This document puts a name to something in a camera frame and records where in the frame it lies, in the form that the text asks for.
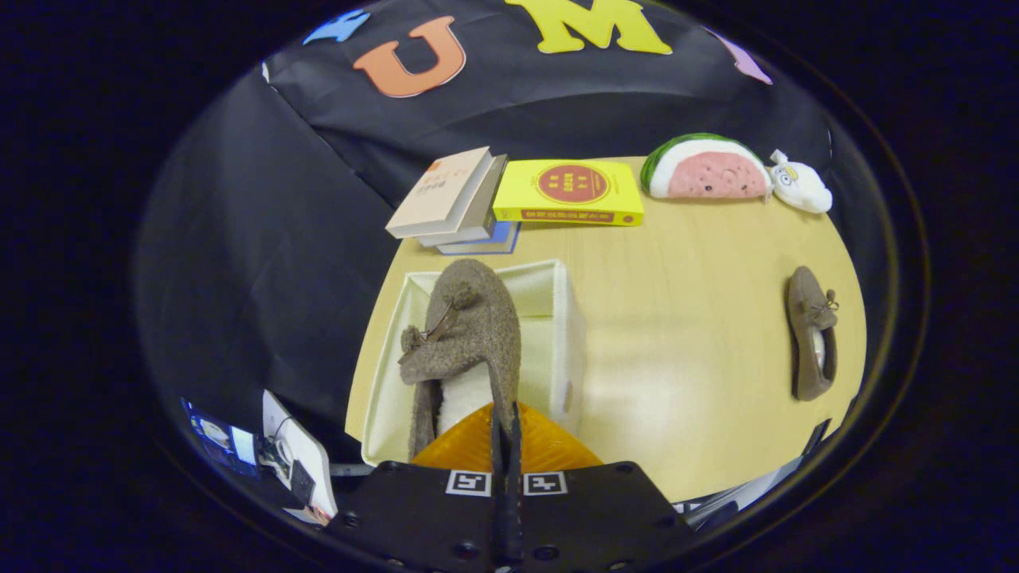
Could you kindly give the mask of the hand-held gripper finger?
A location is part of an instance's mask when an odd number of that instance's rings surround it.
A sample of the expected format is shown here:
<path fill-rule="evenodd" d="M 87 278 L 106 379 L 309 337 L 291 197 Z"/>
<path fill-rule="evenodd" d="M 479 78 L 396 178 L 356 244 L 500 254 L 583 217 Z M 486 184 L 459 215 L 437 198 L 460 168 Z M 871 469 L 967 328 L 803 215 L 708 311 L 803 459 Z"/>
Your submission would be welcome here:
<path fill-rule="evenodd" d="M 327 539 L 386 571 L 491 572 L 509 561 L 509 440 L 495 414 L 474 435 L 489 470 L 383 462 L 339 505 Z"/>
<path fill-rule="evenodd" d="M 507 543 L 521 572 L 641 572 L 690 544 L 688 525 L 633 461 L 602 464 L 549 417 L 519 406 Z"/>

